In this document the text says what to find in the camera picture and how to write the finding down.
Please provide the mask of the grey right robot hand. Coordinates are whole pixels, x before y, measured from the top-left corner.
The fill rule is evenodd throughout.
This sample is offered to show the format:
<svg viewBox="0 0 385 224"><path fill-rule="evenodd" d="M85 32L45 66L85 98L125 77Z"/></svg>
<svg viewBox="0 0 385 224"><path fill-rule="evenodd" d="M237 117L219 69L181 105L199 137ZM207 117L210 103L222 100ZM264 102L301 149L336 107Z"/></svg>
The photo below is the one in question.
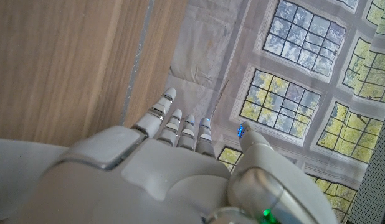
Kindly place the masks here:
<svg viewBox="0 0 385 224"><path fill-rule="evenodd" d="M167 89L130 128L78 142L39 177L11 223L336 223L319 187L249 123L229 170L211 122L171 110Z"/></svg>

